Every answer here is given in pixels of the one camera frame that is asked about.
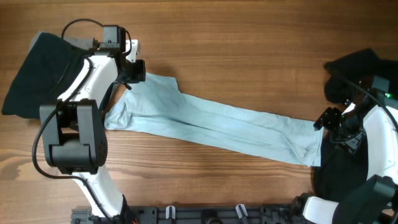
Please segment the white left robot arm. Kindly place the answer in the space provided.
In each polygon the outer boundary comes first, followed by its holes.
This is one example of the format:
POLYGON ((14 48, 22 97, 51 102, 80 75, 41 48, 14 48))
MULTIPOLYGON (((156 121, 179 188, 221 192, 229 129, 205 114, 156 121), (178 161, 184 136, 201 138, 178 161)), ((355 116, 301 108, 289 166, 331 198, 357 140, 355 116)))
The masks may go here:
POLYGON ((74 180, 91 208, 87 223, 138 223, 125 196, 117 189, 105 166, 108 142, 102 110, 118 84, 129 88, 146 79, 143 60, 136 59, 138 41, 117 25, 103 26, 103 40, 89 49, 84 66, 54 104, 39 109, 41 127, 32 146, 37 162, 38 141, 43 140, 47 164, 60 171, 59 179, 74 180))

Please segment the light blue t-shirt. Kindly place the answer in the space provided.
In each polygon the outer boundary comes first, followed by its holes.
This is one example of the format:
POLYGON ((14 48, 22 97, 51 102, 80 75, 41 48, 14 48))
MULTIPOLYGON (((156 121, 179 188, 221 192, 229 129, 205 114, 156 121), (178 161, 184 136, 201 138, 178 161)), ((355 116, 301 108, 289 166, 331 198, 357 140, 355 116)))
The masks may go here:
POLYGON ((181 93, 174 77, 147 74, 105 116, 109 130, 149 133, 275 161, 318 167, 323 132, 313 123, 181 93))

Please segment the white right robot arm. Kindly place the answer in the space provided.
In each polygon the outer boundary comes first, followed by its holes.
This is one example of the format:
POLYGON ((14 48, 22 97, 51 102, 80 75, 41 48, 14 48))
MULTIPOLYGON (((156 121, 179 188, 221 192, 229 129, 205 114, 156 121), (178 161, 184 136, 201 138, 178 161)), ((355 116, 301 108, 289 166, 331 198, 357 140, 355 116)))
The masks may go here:
POLYGON ((340 202, 316 196, 305 199, 301 214, 309 223, 397 223, 397 96, 389 81, 375 76, 366 89, 347 78, 355 99, 329 128, 332 140, 356 150, 366 140, 366 181, 340 202))

